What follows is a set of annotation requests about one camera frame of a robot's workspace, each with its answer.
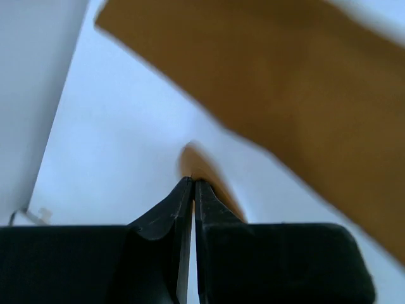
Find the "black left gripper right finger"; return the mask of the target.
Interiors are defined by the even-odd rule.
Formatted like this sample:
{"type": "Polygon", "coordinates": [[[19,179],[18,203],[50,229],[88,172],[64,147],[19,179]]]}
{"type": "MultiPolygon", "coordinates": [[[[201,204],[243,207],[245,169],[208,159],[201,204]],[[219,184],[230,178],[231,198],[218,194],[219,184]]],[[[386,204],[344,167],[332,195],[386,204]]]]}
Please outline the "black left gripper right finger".
{"type": "Polygon", "coordinates": [[[196,182],[201,303],[374,303],[358,245],[333,223],[246,224],[196,182]]]}

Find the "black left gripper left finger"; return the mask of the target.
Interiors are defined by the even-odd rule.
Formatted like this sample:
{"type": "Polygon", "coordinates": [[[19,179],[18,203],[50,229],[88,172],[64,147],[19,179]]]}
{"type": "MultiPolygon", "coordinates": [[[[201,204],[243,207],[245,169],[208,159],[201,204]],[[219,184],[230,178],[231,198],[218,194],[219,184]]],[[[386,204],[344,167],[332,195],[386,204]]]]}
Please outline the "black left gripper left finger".
{"type": "Polygon", "coordinates": [[[193,183],[127,225],[1,229],[2,303],[185,303],[193,183]]]}

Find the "brown trousers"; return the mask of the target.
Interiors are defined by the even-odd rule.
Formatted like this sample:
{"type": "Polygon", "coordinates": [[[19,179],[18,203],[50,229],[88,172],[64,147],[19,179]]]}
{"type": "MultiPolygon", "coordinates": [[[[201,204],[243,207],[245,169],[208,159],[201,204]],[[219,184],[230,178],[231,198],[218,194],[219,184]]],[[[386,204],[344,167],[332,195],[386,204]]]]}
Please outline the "brown trousers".
{"type": "Polygon", "coordinates": [[[326,1],[108,1],[96,25],[404,261],[404,47],[326,1]]]}

